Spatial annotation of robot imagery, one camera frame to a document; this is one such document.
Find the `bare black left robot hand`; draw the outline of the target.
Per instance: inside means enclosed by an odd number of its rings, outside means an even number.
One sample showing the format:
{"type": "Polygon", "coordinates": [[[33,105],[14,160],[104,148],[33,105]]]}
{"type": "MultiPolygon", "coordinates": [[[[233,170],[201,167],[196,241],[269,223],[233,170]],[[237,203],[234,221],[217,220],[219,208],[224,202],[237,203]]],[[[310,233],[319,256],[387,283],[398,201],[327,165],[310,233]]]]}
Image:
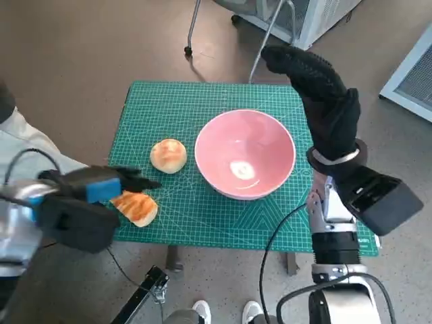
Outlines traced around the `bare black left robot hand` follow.
{"type": "Polygon", "coordinates": [[[142,192],[161,187],[159,182],[145,178],[131,167],[84,167],[62,176],[70,194],[87,203],[97,203],[120,196],[123,191],[142,192]]]}

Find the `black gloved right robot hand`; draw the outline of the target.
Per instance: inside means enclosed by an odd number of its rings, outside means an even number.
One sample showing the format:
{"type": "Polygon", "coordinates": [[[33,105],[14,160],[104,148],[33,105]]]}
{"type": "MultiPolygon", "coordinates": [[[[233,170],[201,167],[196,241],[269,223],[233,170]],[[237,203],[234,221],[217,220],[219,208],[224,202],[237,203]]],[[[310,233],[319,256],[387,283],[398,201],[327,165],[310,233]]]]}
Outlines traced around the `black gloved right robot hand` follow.
{"type": "Polygon", "coordinates": [[[315,150],[335,161],[356,150],[358,90],[346,88],[322,57],[292,46],[266,45],[261,58],[274,74],[285,74],[302,99],[315,150]]]}

